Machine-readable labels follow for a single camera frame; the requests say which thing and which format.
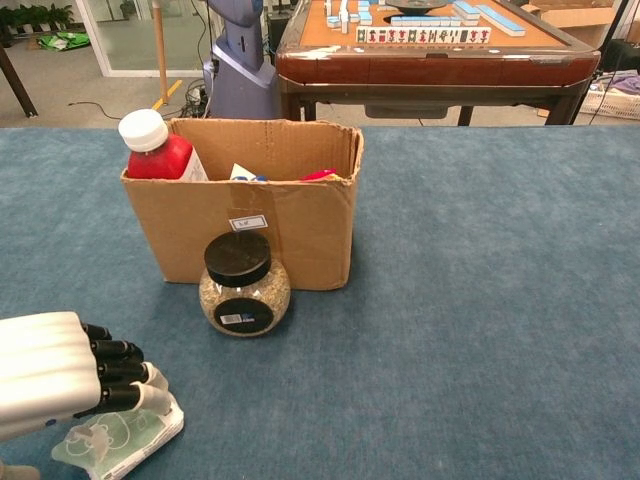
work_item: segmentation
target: glass jar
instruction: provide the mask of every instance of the glass jar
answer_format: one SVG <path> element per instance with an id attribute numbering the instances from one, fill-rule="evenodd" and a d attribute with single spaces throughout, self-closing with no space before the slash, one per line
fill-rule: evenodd
<path id="1" fill-rule="evenodd" d="M 228 335 L 254 337 L 275 327 L 289 306 L 291 287 L 269 241 L 254 231 L 225 233 L 204 253 L 200 305 Z"/>

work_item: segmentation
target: black jar lid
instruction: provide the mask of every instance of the black jar lid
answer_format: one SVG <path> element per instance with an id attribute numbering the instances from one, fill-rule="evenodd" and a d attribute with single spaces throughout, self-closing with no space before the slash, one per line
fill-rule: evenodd
<path id="1" fill-rule="evenodd" d="M 271 268 L 269 241 L 252 231 L 225 233 L 207 246 L 204 263 L 211 279 L 220 285 L 251 285 Z"/>

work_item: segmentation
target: green bag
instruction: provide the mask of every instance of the green bag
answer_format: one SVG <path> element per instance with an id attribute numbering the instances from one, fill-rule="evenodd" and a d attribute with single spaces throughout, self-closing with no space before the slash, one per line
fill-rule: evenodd
<path id="1" fill-rule="evenodd" d="M 62 52 L 91 45 L 86 33 L 58 32 L 55 35 L 43 35 L 38 39 L 42 48 Z"/>

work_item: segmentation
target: robotic hand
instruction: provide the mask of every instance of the robotic hand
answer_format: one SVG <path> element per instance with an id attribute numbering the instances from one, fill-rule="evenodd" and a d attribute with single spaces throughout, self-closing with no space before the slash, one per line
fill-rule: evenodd
<path id="1" fill-rule="evenodd" d="M 0 442 L 94 413 L 168 414 L 168 382 L 143 360 L 133 343 L 73 312 L 0 321 Z"/>

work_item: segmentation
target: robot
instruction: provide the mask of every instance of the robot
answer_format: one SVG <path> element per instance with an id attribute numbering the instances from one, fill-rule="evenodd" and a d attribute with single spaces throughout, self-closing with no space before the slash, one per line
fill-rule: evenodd
<path id="1" fill-rule="evenodd" d="M 280 117 L 276 70 L 264 61 L 262 0 L 207 0 L 224 19 L 224 31 L 212 45 L 216 60 L 204 65 L 211 115 L 221 118 Z"/>
<path id="2" fill-rule="evenodd" d="M 177 407 L 168 382 L 133 343 L 74 312 L 0 320 L 0 442 L 64 420 Z M 37 479 L 32 467 L 8 467 L 1 478 Z"/>

